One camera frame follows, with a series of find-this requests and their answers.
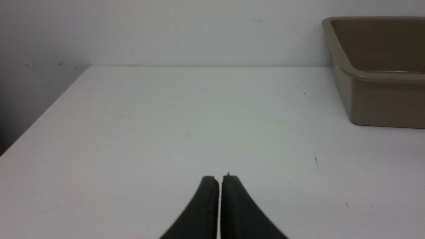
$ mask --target table surface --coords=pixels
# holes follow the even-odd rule
[[[0,163],[2,239],[156,239],[227,172],[291,239],[425,235],[425,131],[351,124],[330,68],[90,67]]]

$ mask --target tan plastic tub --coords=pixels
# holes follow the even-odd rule
[[[425,128],[425,17],[331,17],[322,27],[351,122]]]

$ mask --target dark mark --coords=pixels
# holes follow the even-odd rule
[[[44,211],[44,213],[49,213],[49,212],[53,212],[55,210],[58,210],[60,207],[54,207],[54,208],[49,208],[47,210]]]
[[[118,118],[118,119],[119,119],[119,118],[122,118],[122,117],[131,117],[131,118],[133,118],[133,119],[134,119],[134,116],[129,115],[129,114],[121,115],[121,116],[117,116],[117,118]]]

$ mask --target gray wall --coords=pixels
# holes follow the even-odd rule
[[[0,0],[0,6],[0,148],[83,66],[325,66],[322,19],[425,15],[424,0]]]

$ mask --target plastic bin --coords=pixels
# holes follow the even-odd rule
[[[425,128],[425,17],[331,17],[322,27],[352,123]]]

